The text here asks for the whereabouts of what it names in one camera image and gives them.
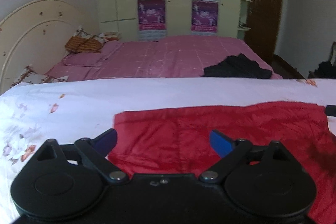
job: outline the wooden door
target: wooden door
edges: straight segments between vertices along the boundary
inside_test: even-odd
[[[282,0],[252,0],[248,9],[246,44],[271,64],[277,42]]]

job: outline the floor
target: floor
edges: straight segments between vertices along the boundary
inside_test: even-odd
[[[279,74],[284,79],[295,79],[296,78],[290,72],[288,72],[285,68],[283,68],[281,64],[279,64],[276,60],[273,60],[271,67],[275,73]]]

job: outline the shelf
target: shelf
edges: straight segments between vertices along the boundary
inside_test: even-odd
[[[249,30],[251,30],[251,28],[249,28],[249,27],[239,27],[239,28],[238,28],[238,31],[244,31],[244,32],[247,32],[247,31],[249,31]]]
[[[252,0],[242,0],[242,1],[253,2]]]

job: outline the red garment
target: red garment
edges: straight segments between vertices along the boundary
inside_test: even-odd
[[[134,173],[195,173],[219,160],[209,145],[218,129],[254,145],[281,140],[315,181],[317,198],[309,216],[318,224],[336,222],[336,138],[325,108],[272,102],[249,107],[206,106],[124,112],[116,115],[118,143],[109,160]]]

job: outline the pink bed cover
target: pink bed cover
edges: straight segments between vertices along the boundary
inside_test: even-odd
[[[107,42],[101,53],[70,54],[47,75],[68,81],[135,77],[200,77],[205,67],[243,53],[272,70],[242,40],[230,37],[183,35],[159,42]],[[272,79],[281,79],[273,72]]]

